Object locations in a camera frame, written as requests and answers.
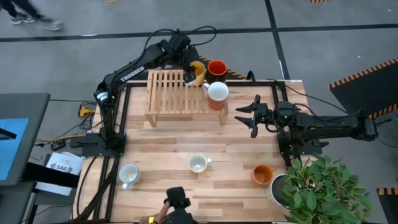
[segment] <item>sneaker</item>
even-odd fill
[[[19,25],[24,23],[26,20],[26,16],[21,14],[21,13],[17,13],[16,17],[11,17],[11,23],[14,25]]]
[[[41,19],[39,19],[39,22],[42,27],[44,27],[48,30],[59,30],[62,28],[62,22],[56,21],[54,19],[50,19],[45,16],[43,16]]]
[[[36,19],[33,18],[32,16],[25,15],[25,20],[24,20],[25,23],[31,23],[31,22],[35,22],[35,21],[36,21]]]

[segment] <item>wooden dish rack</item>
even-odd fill
[[[188,86],[183,81],[183,70],[151,70],[148,74],[146,111],[150,125],[156,127],[158,117],[183,115],[217,115],[220,125],[228,116],[228,102],[224,108],[209,108],[207,96],[201,86]]]

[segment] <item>white mug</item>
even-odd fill
[[[135,184],[141,178],[139,169],[134,164],[124,164],[119,170],[119,179],[123,182],[123,189],[128,189],[132,184]]]
[[[194,172],[203,172],[207,164],[211,163],[212,160],[210,158],[206,158],[202,154],[194,154],[191,157],[189,157],[188,160],[188,166],[189,169],[191,169]]]
[[[229,95],[228,86],[222,82],[204,83],[203,91],[208,97],[209,107],[213,110],[223,109]]]

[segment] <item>yellow and black hazard stripe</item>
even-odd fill
[[[398,195],[398,188],[380,188],[377,189],[378,195]]]
[[[377,189],[381,207],[386,215],[387,223],[397,223],[398,220],[398,188]]]
[[[354,75],[350,75],[350,76],[348,76],[346,78],[343,78],[341,80],[333,82],[333,83],[329,84],[329,88],[332,89],[332,88],[334,88],[336,86],[340,86],[342,84],[348,83],[350,81],[353,81],[353,80],[355,80],[357,78],[361,78],[361,77],[363,77],[365,75],[368,75],[368,74],[370,74],[372,72],[375,72],[375,71],[377,71],[379,69],[385,68],[385,67],[387,67],[389,65],[392,65],[394,63],[397,63],[397,62],[398,62],[398,58],[393,58],[393,59],[388,60],[386,62],[383,62],[383,63],[381,63],[379,65],[375,65],[373,67],[370,67],[370,68],[367,68],[367,69],[365,69],[363,71],[360,71],[360,72],[358,72],[358,73],[356,73]]]
[[[308,0],[309,3],[327,2],[329,0]]]
[[[199,59],[201,60],[201,62],[202,62],[203,64],[205,64],[205,67],[206,67],[206,68],[207,68],[209,62],[211,61],[210,59],[208,59],[208,58],[206,58],[206,57],[204,57],[204,56],[201,56],[201,55],[199,55]],[[232,71],[232,70],[230,70],[230,69],[227,69],[226,73],[227,73],[227,75],[228,75],[228,74],[229,74],[229,75],[233,75],[233,76],[237,77],[238,79],[246,79],[245,76],[239,74],[238,72]]]
[[[370,119],[376,119],[376,118],[378,118],[378,117],[380,117],[380,116],[382,116],[382,115],[384,115],[386,113],[390,113],[391,111],[394,111],[396,109],[398,109],[398,104],[394,103],[393,105],[390,105],[387,108],[384,108],[383,110],[379,110],[377,112],[374,112],[373,114],[370,114],[369,118]]]

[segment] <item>gray floor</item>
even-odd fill
[[[88,34],[152,32],[160,28],[194,29],[213,25],[218,29],[270,28],[263,0],[32,0],[38,8],[66,24],[61,32],[49,32],[37,24],[13,26],[0,12],[0,41],[5,37],[41,37]],[[396,0],[330,0],[309,4],[306,0],[271,0],[278,27],[346,26],[398,23]],[[328,84],[398,55],[398,29],[331,30],[279,33],[291,79],[303,80],[307,94],[339,104]],[[194,42],[210,35],[195,35]],[[51,93],[53,99],[92,100],[97,83],[109,72],[136,58],[145,37],[43,42],[0,42],[0,93]],[[156,37],[151,42],[160,40]],[[282,78],[279,59],[270,32],[220,34],[200,53],[224,60],[230,69],[260,78]],[[318,114],[341,114],[318,101],[309,100]],[[51,102],[40,138],[53,138],[81,121],[79,103]],[[380,127],[380,138],[398,146],[397,128]],[[370,222],[386,223],[376,195],[378,187],[397,187],[398,151],[374,142],[334,139],[325,153],[359,175],[371,192],[374,204]],[[35,147],[40,157],[50,149]],[[35,223],[62,222],[70,207],[54,208],[36,217]]]

